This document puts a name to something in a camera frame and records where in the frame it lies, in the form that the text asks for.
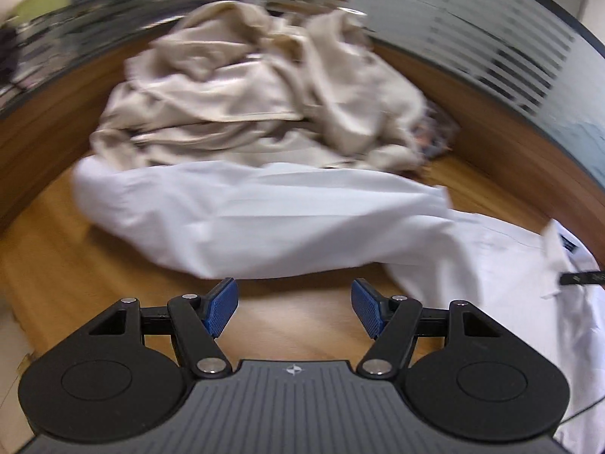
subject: glass partition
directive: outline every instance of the glass partition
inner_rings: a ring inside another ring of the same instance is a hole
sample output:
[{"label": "glass partition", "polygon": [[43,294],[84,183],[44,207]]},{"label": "glass partition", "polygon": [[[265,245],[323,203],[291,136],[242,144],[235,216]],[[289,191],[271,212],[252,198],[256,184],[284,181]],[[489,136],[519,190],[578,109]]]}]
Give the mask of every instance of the glass partition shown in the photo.
[{"label": "glass partition", "polygon": [[[213,0],[71,0],[17,28],[20,61],[0,114],[82,60]],[[347,6],[368,32],[494,95],[605,187],[605,48],[551,0],[266,0]]]}]

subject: beige coat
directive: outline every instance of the beige coat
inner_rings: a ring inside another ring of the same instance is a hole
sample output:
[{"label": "beige coat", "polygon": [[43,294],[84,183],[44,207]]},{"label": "beige coat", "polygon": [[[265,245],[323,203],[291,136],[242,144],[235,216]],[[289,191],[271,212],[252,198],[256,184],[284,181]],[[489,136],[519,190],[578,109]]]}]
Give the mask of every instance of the beige coat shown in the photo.
[{"label": "beige coat", "polygon": [[126,61],[93,148],[119,170],[216,159],[415,169],[410,128],[425,99],[369,50],[362,18],[202,6]]}]

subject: logo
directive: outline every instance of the logo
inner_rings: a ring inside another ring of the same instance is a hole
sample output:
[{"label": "logo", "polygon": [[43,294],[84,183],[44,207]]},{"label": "logo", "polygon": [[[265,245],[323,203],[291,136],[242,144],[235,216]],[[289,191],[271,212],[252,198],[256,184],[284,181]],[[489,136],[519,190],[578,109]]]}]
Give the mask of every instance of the logo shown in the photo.
[{"label": "logo", "polygon": [[296,364],[292,364],[285,371],[289,374],[292,374],[292,377],[294,377],[296,374],[301,373],[303,369]]}]

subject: wooden table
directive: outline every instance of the wooden table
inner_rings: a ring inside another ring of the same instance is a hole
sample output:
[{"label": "wooden table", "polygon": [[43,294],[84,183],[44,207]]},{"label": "wooden table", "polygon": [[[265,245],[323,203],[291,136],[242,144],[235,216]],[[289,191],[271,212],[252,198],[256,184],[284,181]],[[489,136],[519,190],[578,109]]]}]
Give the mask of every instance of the wooden table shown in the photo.
[{"label": "wooden table", "polygon": [[[454,156],[432,164],[424,179],[444,185],[456,209],[495,216],[538,231],[547,217],[507,194]],[[125,242],[92,226],[72,201],[70,171],[48,186],[0,242],[1,288],[37,353],[122,297],[162,306],[215,281],[159,268]],[[363,277],[384,295],[401,293],[379,264],[275,280],[240,281],[240,305],[219,344],[241,358],[348,359],[355,366],[371,340],[350,305],[350,284]],[[147,344],[170,356],[165,336]],[[440,346],[423,339],[416,356]]]}]

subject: white shirt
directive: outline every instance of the white shirt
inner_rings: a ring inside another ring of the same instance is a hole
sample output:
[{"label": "white shirt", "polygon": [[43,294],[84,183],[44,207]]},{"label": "white shirt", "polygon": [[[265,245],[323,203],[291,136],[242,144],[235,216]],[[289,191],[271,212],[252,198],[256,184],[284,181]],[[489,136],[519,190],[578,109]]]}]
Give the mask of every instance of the white shirt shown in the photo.
[{"label": "white shirt", "polygon": [[[425,307],[468,300],[557,365],[571,387],[566,417],[605,395],[603,289],[558,286],[560,273],[598,266],[556,221],[537,234],[456,212],[444,188],[285,163],[119,172],[89,157],[76,167],[74,196],[86,216],[151,261],[200,278],[384,263]],[[600,454],[603,426],[605,403],[559,428],[557,439],[573,453]]]}]

